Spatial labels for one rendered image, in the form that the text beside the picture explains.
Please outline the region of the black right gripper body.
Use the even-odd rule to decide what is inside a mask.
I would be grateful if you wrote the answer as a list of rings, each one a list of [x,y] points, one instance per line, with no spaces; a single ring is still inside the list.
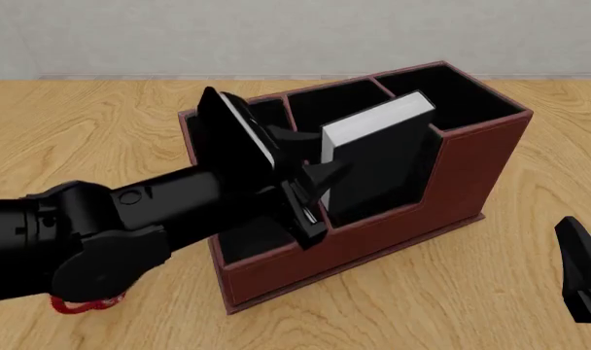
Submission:
[[[591,323],[591,288],[582,290],[565,284],[562,297],[576,323]]]

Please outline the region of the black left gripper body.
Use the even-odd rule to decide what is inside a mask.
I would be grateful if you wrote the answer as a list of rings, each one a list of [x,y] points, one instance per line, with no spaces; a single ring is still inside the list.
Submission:
[[[243,98],[236,98],[236,106],[244,107],[254,124],[261,129],[276,165],[274,171],[261,172],[249,165],[236,168],[236,186],[241,198],[237,203],[236,218],[246,223],[266,217],[278,224],[303,249],[319,244],[326,236],[326,226],[314,216],[317,201],[308,201],[301,187],[303,160],[289,157],[269,135],[272,123],[263,122],[254,108]]]

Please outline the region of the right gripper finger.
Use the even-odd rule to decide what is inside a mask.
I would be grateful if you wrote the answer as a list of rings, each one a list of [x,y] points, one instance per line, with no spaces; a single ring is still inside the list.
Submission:
[[[573,216],[555,227],[562,254],[565,291],[591,289],[591,235]]]

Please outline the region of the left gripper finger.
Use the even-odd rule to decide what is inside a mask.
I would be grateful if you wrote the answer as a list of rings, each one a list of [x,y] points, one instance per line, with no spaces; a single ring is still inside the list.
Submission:
[[[267,130],[279,148],[289,157],[308,161],[318,161],[320,159],[321,133],[299,132],[276,125],[270,125]]]
[[[332,186],[347,176],[351,168],[344,162],[302,165],[301,187],[308,201],[318,201]]]

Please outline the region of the black book with white pages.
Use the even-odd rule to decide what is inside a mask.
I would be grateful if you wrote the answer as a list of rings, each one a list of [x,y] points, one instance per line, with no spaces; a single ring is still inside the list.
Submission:
[[[322,127],[321,163],[349,165],[322,196],[333,223],[344,226],[394,206],[420,153],[435,105],[415,90]]]

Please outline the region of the red-brown desk caddy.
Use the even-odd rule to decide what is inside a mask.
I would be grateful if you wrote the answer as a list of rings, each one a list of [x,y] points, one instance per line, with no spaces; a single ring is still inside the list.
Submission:
[[[265,223],[209,238],[228,314],[483,218],[484,203],[533,113],[449,63],[274,92],[249,102],[271,122],[309,131],[414,90],[432,101],[435,117],[400,200],[352,223],[330,218],[317,206],[314,218],[329,232],[308,250]]]

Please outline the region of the flat plate on black stalk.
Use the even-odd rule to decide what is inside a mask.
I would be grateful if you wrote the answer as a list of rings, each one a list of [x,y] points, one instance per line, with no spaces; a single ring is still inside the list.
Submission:
[[[199,162],[223,170],[249,165],[261,172],[272,172],[275,159],[261,129],[244,107],[237,107],[236,96],[207,87],[197,106],[196,120],[201,129],[194,150]]]

